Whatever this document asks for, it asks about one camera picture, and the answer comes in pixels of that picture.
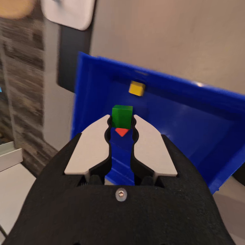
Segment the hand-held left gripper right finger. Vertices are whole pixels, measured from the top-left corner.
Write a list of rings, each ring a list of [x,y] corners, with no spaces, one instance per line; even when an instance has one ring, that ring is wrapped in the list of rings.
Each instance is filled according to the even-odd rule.
[[[138,115],[132,117],[130,167],[135,180],[159,176],[176,177],[177,170],[164,143],[161,133]]]

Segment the orange wooden cube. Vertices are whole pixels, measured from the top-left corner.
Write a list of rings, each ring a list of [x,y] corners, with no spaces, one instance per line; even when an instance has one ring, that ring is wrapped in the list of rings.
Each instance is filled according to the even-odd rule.
[[[125,129],[125,128],[116,128],[115,132],[118,133],[119,136],[124,137],[130,129]]]

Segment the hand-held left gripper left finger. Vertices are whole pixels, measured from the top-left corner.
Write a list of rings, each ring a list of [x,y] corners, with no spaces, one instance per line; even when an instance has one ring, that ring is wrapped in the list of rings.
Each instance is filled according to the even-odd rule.
[[[64,174],[84,175],[87,181],[92,175],[104,179],[112,168],[112,150],[109,142],[111,127],[110,115],[105,115],[86,127],[81,133]]]

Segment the yellow wooden cube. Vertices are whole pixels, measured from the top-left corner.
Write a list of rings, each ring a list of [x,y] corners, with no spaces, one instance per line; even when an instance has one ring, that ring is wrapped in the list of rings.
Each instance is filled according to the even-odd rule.
[[[129,91],[128,91],[129,93],[136,96],[143,96],[144,91],[145,91],[145,84],[137,81],[131,81]]]

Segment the blue plastic storage bin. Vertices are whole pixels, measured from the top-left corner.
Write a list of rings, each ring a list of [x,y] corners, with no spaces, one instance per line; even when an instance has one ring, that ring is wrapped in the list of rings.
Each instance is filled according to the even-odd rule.
[[[131,81],[145,84],[143,96],[128,92]],[[244,94],[79,52],[70,139],[115,105],[166,135],[212,194],[244,163]]]

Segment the green wooden cube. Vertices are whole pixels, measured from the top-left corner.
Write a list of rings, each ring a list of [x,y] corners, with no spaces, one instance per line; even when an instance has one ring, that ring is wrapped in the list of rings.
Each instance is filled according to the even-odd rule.
[[[112,108],[112,127],[131,129],[133,106],[115,105]]]

